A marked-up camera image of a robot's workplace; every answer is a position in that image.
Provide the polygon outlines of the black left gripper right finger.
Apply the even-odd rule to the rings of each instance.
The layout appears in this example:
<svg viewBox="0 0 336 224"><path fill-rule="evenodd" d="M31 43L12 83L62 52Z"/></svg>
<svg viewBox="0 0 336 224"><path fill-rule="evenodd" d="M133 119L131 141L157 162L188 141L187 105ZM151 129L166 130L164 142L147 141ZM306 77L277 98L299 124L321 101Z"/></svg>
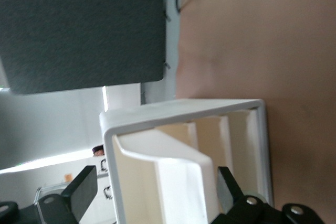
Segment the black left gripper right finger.
<svg viewBox="0 0 336 224"><path fill-rule="evenodd" d="M282 223L282 213L257 196L244 195L228 167L217 170L217 196L223 212L212 223Z"/></svg>

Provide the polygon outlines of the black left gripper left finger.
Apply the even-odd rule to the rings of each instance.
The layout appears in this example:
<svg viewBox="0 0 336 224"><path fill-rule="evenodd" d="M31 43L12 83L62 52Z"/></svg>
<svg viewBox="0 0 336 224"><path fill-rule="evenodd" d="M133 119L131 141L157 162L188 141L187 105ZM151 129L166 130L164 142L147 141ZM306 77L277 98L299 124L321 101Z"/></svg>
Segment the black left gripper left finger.
<svg viewBox="0 0 336 224"><path fill-rule="evenodd" d="M86 166L61 194L49 194L34 203L39 222L79 223L97 191L96 166Z"/></svg>

